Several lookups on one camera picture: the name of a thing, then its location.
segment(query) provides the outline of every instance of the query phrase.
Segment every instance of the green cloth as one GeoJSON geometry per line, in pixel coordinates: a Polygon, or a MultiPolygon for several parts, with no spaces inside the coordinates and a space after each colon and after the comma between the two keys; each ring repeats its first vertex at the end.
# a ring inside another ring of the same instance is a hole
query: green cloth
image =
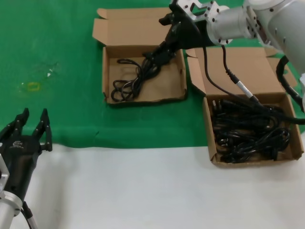
{"type": "MultiPolygon", "coordinates": [[[[43,108],[53,141],[71,147],[205,146],[202,95],[182,102],[113,108],[103,101],[102,52],[92,37],[98,8],[167,7],[170,0],[0,2],[0,129],[25,107],[30,134],[43,108]]],[[[235,7],[243,0],[220,0],[235,7]]],[[[259,46],[236,40],[231,46],[259,46]]]]}

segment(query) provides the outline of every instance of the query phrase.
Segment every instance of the white surface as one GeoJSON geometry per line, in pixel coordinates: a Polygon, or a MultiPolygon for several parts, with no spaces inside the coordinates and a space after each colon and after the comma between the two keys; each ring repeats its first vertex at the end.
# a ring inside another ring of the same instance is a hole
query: white surface
{"type": "Polygon", "coordinates": [[[280,4],[283,1],[284,0],[249,0],[249,3],[254,10],[266,10],[280,4]]]}
{"type": "MultiPolygon", "coordinates": [[[[206,147],[53,149],[26,196],[40,229],[305,227],[304,158],[219,169],[206,147]]],[[[22,214],[11,228],[28,228],[22,214]]]]}

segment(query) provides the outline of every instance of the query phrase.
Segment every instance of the cardboard box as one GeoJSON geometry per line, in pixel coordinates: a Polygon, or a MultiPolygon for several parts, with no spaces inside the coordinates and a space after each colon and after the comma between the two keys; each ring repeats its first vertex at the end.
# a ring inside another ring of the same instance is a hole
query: cardboard box
{"type": "MultiPolygon", "coordinates": [[[[102,91],[106,102],[114,104],[116,102],[111,98],[113,81],[136,78],[134,65],[118,64],[117,60],[128,58],[141,64],[142,54],[153,51],[164,41],[170,26],[162,26],[159,19],[170,9],[98,9],[97,12],[101,18],[94,20],[93,37],[106,45],[103,48],[102,91]]],[[[180,50],[176,54],[158,76],[143,84],[140,95],[133,102],[182,100],[186,97],[183,52],[180,50]]]]}
{"type": "MultiPolygon", "coordinates": [[[[220,155],[216,152],[214,133],[212,128],[212,101],[218,99],[230,99],[231,97],[215,88],[206,78],[204,71],[203,50],[187,50],[188,64],[192,83],[205,94],[203,99],[203,117],[207,132],[210,160],[213,164],[222,167],[244,167],[271,165],[285,161],[298,160],[304,152],[300,130],[297,125],[285,124],[290,127],[291,139],[288,148],[279,153],[277,161],[252,158],[247,163],[228,164],[220,161],[220,155]]],[[[234,94],[243,95],[243,92],[230,80],[225,73],[223,65],[223,51],[221,48],[208,48],[208,71],[211,79],[220,87],[234,94]]],[[[275,70],[278,64],[277,58],[266,55],[264,48],[227,48],[228,68],[244,83],[244,85],[263,104],[273,104],[281,107],[285,114],[295,117],[295,112],[290,97],[277,80],[275,70]]],[[[291,71],[287,68],[285,78],[291,86],[297,82],[291,71]]]]}

